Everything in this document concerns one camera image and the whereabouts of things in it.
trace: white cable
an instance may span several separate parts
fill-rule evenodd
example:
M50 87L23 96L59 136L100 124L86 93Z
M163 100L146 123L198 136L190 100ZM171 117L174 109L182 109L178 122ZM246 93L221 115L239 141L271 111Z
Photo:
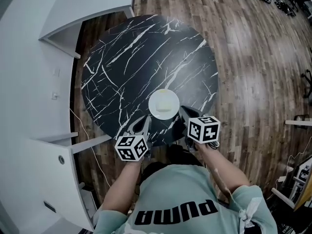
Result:
M82 128L83 128L83 130L84 130L84 132L86 133L86 135L87 135L87 137L88 137L88 140L90 140L90 137L89 137L89 135L88 135L88 133L87 133L87 131L84 129L84 127L83 127L83 124L82 124L82 121L81 121L81 119L73 112L73 110L71 110L71 109L69 109L72 113L73 113L73 115L74 116L76 116L76 118L80 121L80 123L81 123L81 126L82 126ZM99 169L101 170L101 172L103 173L103 175L104 175L104 177L105 177L105 180L106 180L106 183L108 184L108 186L109 187L111 187L111 185L108 183L108 181L107 181L107 178L106 178L106 175L105 175L105 173L103 172L103 170L102 170L102 168L101 168L101 166L99 165L99 163L98 163L98 159L97 159L97 156L96 156L96 153L95 153L95 151L93 150L93 147L91 147L91 149L92 149L92 152L93 152L93 154L94 154L94 158L96 159L96 161L97 161L97 165L98 165L98 167L99 167Z
M297 155L296 155L295 157L293 157L292 155L289 156L288 161L287 161L287 163L286 163L286 169L287 169L287 171L286 171L286 176L285 176L286 178L285 178L285 179L287 179L287 174L288 174L288 163L289 163L290 158L292 157L292 158L295 160L295 159L298 157L299 154L301 154L301 155L304 154L305 151L306 151L306 149L308 148L308 145L309 145L311 139L312 139L312 136L310 137L310 139L309 139L309 141L308 141L308 143L307 143L307 145L306 145L306 148L304 149L304 151L303 151L302 153L297 153Z

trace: wooden floor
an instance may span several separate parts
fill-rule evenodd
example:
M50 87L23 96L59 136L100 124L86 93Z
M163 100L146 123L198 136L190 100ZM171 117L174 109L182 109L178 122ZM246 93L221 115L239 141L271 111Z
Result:
M265 196L275 180L285 175L289 155L303 151L311 130L285 125L295 115L310 114L302 98L300 74L312 65L312 28L301 11L295 18L283 14L272 2L259 0L134 0L135 15L161 14L194 27L214 51L219 74L219 94L214 115L222 122L220 151L242 169ZM74 110L90 138L103 132L92 122L81 96L81 73L89 49L107 29L126 20L115 13L86 22L78 51ZM87 139L80 122L78 142ZM166 147L154 152L166 162ZM305 156L312 154L309 148ZM109 183L118 177L123 162L113 141L95 147ZM91 151L76 157L83 182L96 189L100 202L108 186Z

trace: white marble vein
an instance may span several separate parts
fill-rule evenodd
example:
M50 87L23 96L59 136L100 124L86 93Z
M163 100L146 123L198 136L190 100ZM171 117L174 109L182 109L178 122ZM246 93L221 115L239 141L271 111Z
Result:
M94 97L90 102L94 101L96 97ZM87 103L86 106L88 106L90 104L90 102Z
M140 24L146 22L147 20L149 20L149 19L151 19L151 18L153 18L153 17L156 17L156 16L157 16L157 15L152 15L151 17L147 18L146 20L144 20L144 21L142 21L142 22L140 22L140 23L138 23L138 24L136 24L136 25L133 25L129 30L132 30L134 27L137 27L138 25L140 25Z
M208 102L209 102L209 101L212 100L212 98L214 97L214 95L216 94L216 92L214 92L214 93L212 94L212 93L210 92L209 87L207 87L206 83L205 83L204 81L202 81L202 82L203 82L203 84L206 86L206 88L207 88L208 91L209 91L209 94L210 94L210 97L209 97L209 100L208 100Z
M96 83L94 82L94 80L92 80L92 82L93 82L93 84L94 84L94 86L95 86L95 89L94 89L93 91L97 90L98 94L101 95L101 93L100 93L99 90L98 90L98 86L96 85Z
M128 113L127 113L127 120L126 120L124 123L122 123L122 124L120 125L120 127L119 127L119 129L118 129L118 131L117 131L117 133L116 133L116 135L115 135L115 137L114 137L114 139L116 139L116 138L119 136L121 130L128 124L128 122L131 120L131 118L132 118L132 116L135 114L135 112L139 110L139 106L140 106L140 105L141 105L141 104L138 104L138 105L137 105L136 109L132 112L132 114L130 114L130 116L128 116Z
M217 74L218 74L218 72L214 73L214 74L213 74L212 76L210 76L210 78L211 78L211 77L214 77L214 76L216 76Z
M88 100L88 104L90 104L91 105L91 107L93 107L93 109L96 111L96 112L98 112L97 111L97 109L94 107L94 105L92 104L92 101L91 100L89 100L89 98L88 97L86 97L87 98L87 100Z
M115 62L123 53L125 53L128 49L131 49L133 47L133 45L140 40L140 38L145 34L146 31L148 31L150 28L154 27L155 23L152 24L151 26L149 26L146 30L144 30L141 34L139 34L134 40L133 42L131 42L129 44L128 47L126 47L118 56L116 56L111 62L109 62L106 66L109 66L111 63Z
M112 99L111 100L111 102L110 103L108 103L108 105L106 105L105 107L103 107L102 108L102 110L101 111L99 111L98 112L98 114L97 115L95 115L94 117L97 117L100 113L102 113L103 112L103 110L105 109L105 108L107 108L113 101L114 101L114 99Z
M174 126L174 124L179 120L179 117L180 116L175 117L175 120L173 122L171 122L169 127L165 130L164 134L166 134L166 132Z
M195 35L195 36L193 36L193 37L186 37L186 38L183 38L182 40L180 40L180 41L183 41L183 40L185 40L185 39L193 39L194 37L197 37L199 34L197 34L197 35Z
M88 65L88 61L91 59L91 57L89 57L88 59L87 59L87 61L84 63L84 65L83 65L83 67L87 67L88 68L88 70L90 71L90 73L91 74L94 74L94 72L90 69L90 67L89 67L89 65Z
M170 21L169 23L167 23L164 27L167 27L166 31L165 31L165 35L168 34L170 31L180 31L180 30L175 30L170 28L170 23L173 22L174 20Z
M206 106L206 103L207 103L207 100L206 100L207 97L208 97L208 96L206 96L206 98L204 99L204 103L201 105L201 107L200 107L200 109L199 109L200 111L203 111L203 110L204 110L204 108L205 108L205 106Z
M195 103L197 102L197 100L191 105L191 107L193 107L195 105Z
M185 59L187 59L190 55L192 55L193 53L195 53L198 49L200 49L201 47L203 47L206 43L207 43L207 42L206 42L206 40L204 39L194 51L192 51L192 52L189 53L185 58L183 58L183 60L170 72L170 74L171 74L171 73L174 73L174 72L176 71L176 69L179 68L179 66L181 65L181 63L184 62Z
M165 129L162 129L160 132L156 132L156 133L154 133L153 135L151 135L151 138L150 138L150 139L155 138L155 136L156 136L156 135L161 135L161 134L163 134L163 133L164 133L164 131L165 131Z
M123 93L125 92L125 89L122 90L121 94L120 94L120 99L119 99L119 118L118 118L118 122L119 125L121 126L120 123L120 117L121 117L121 112L122 112L122 108L121 108L121 100L123 100L124 98L122 97Z
M112 42L114 42L114 43L112 43L112 45L110 46L110 48L111 48L112 46L114 46L114 44L118 41L118 39L119 39L123 34L125 34L128 30L132 29L132 27L129 28L132 22L133 22L133 20L127 25L127 28L126 28L125 30L121 31L113 40L111 40L110 42L107 43L107 44L111 44Z
M101 82L101 81L103 81L103 80L105 80L105 79L107 79L107 77L104 77L103 79L97 81L97 83L99 83L99 82Z
M179 73L179 71L184 68L185 66L187 66L192 60L194 59L194 57L187 63L181 64L179 65L177 68L175 68L175 71L172 73L170 72L169 76L172 76L171 79L167 82L165 89L168 89L169 86L171 85L171 83L176 79L177 74Z
M165 42L163 43L163 44L161 44L147 59L146 59L146 61L142 64L142 66L140 66L139 68L138 68L138 70L137 71L135 71L131 76L130 76L130 78L129 79L127 79L121 86L120 86L120 88L119 88L119 90L121 89L121 87L123 87L129 80L131 80L136 74L137 74L137 72L139 72L140 71L140 69L149 61L149 59L169 40L170 38L168 38L167 40L165 40Z
M87 82L85 82L85 83L81 86L81 89L83 89L83 88L93 79L93 77L97 75L99 66L101 65L102 60L103 60L103 54L104 54L104 52L102 53L101 60L100 60L99 63L98 63L96 72L88 79Z
M139 45L137 46L137 47L135 47L134 48L134 50L132 51L132 55L130 56L130 58L128 59L128 61L127 61L127 64L126 64L126 66L125 66L125 70L124 70L124 72L123 72L123 75L125 75L125 73L126 73L126 69L127 69L127 66L128 66L128 64L129 64L129 61L131 60L131 58L136 54L136 52L137 51L139 51L141 48L143 48L144 47L144 45L142 45L141 47L139 47Z
M107 63L109 63L112 59L114 59L117 55L119 55L119 53L127 46L128 44L125 44L123 47L121 47L116 53L114 53L114 55L112 55L108 60L107 60L107 62L105 62L105 65L107 64Z
M150 85L153 76L157 74L157 72L159 71L159 69L162 69L162 67L161 67L162 64L164 63L164 61L166 60L166 58L171 54L172 51L170 51L170 53L169 53L168 55L166 55L166 57L162 60L161 63L159 63L158 60L156 61L157 64L158 64L158 68L155 69L155 73L153 73L153 75L150 77L150 79L147 81L147 83L145 83L145 84L143 85L143 87L141 88L141 90L140 90L140 92L139 92L139 95L136 97L136 99L133 101L133 103L143 94L143 92L146 90L146 88L148 87L148 85Z
M186 83L188 83L191 79L193 79L193 78L195 78L196 76L198 76L203 70L204 70L204 68L205 68L205 65L206 65L207 63L205 63L204 65L203 65L203 67L201 68L201 70L196 74L196 75L194 75L194 76L192 76L191 78L189 78L188 80L186 80L188 77L190 77L192 74L193 74L193 72L192 73L190 73L175 89L174 89L174 91L175 92L177 92L177 91L179 91L182 87L184 87L184 85L186 84Z
M105 51L105 49L106 49L106 43L104 43L104 42L101 41L101 40L99 40L99 42L103 43L103 45L102 45L101 47L99 47L98 49L96 49L95 51L92 51L90 57L92 57L93 53L95 53L96 51L99 51L99 53L100 53L101 50L102 50L103 48L104 48L103 51Z
M86 95L86 98L87 98L87 100L89 100L90 101L90 94L89 94L89 86L87 85L87 95Z
M104 69L103 65L102 65L102 70L103 70L103 73L105 74L105 76L108 78L108 80L109 80L114 86L118 87L115 83L112 82L111 79L109 79L107 73L105 72L105 69Z

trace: black marble tabletop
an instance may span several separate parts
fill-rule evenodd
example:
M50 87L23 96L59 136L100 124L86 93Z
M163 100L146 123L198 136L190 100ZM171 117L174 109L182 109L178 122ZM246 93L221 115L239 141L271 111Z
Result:
M218 89L215 57L205 39L180 20L158 15L128 19L106 31L91 49L82 73L82 95L94 122L117 139L143 115L158 89L176 93L180 105L206 113ZM182 137L178 116L152 117L149 141L164 145Z

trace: hand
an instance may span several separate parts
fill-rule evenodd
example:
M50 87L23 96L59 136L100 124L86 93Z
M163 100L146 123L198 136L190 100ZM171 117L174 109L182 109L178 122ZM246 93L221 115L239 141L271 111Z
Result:
M144 160L144 157L142 157L139 161L128 161L126 165L133 166L133 167L141 167L143 160Z
M204 152L204 151L213 151L213 149L208 145L208 144L199 144L196 141L194 141L195 143L195 147L197 150L199 150L200 152Z

